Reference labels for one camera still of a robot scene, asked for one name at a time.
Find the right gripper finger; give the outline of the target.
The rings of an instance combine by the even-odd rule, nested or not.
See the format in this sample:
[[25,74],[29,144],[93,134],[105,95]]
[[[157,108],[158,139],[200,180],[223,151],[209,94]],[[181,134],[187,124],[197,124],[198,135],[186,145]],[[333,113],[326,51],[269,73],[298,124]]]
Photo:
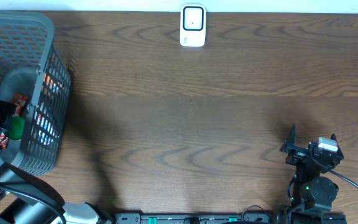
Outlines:
[[331,140],[333,140],[333,141],[336,143],[336,147],[337,147],[336,154],[337,154],[337,156],[340,157],[341,159],[343,159],[343,158],[344,158],[344,155],[343,155],[343,153],[342,153],[342,151],[341,151],[341,148],[339,147],[339,144],[338,144],[338,142],[337,142],[336,135],[335,135],[334,133],[331,135]]
[[292,152],[295,149],[295,134],[296,134],[296,125],[294,124],[290,130],[289,135],[282,144],[280,152]]

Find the green lid jar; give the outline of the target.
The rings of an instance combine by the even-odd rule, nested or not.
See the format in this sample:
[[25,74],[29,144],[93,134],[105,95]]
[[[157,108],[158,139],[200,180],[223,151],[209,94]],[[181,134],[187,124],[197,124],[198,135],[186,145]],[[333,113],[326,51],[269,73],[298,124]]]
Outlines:
[[8,134],[12,140],[22,139],[25,126],[25,119],[20,116],[14,116],[9,123]]

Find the red Top chocolate bar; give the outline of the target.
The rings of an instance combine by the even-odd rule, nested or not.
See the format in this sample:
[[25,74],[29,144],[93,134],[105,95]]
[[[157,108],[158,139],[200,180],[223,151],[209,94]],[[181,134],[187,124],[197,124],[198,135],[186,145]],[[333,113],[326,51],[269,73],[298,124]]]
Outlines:
[[8,121],[7,127],[0,134],[0,148],[1,149],[7,149],[7,145],[9,144],[9,141],[12,140],[9,138],[9,134],[8,134],[9,123],[11,122],[11,119],[14,116],[22,117],[22,110],[24,109],[24,106],[26,105],[27,100],[28,100],[28,97],[25,95],[21,95],[20,93],[13,94],[11,102],[15,105],[15,110],[14,110],[11,118]]

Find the white Panadol box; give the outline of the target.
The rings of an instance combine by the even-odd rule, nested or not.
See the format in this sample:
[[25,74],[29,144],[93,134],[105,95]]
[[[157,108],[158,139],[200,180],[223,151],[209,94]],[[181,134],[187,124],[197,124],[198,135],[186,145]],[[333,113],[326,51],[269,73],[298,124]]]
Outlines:
[[39,112],[36,113],[36,125],[38,126],[38,139],[39,141],[48,146],[58,140],[58,131],[55,128],[55,117],[52,110],[42,103],[39,106]]

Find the small orange box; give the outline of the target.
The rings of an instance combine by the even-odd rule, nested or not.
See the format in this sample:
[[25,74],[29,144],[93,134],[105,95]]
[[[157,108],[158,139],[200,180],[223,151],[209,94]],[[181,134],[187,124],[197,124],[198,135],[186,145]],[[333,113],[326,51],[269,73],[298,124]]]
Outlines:
[[44,93],[57,93],[58,85],[54,82],[54,80],[47,74],[44,75],[44,84],[42,87]]

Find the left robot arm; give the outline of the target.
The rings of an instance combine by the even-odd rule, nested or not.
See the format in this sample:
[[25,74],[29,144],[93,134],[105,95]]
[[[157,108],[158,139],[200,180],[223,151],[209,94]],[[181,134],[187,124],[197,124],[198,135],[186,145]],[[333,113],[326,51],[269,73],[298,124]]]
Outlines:
[[[0,131],[15,104],[0,101]],[[48,183],[4,162],[0,156],[0,223],[115,223],[115,218],[89,203],[66,203]]]

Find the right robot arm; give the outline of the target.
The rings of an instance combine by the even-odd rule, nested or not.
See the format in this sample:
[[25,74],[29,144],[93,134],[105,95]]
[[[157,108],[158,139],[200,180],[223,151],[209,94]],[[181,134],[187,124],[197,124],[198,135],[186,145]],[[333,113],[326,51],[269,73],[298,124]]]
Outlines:
[[320,137],[307,147],[296,145],[296,126],[280,148],[287,154],[285,162],[296,167],[288,196],[291,205],[276,215],[275,223],[346,223],[346,216],[332,213],[332,203],[339,187],[322,174],[334,169],[344,156],[333,134],[330,138]]

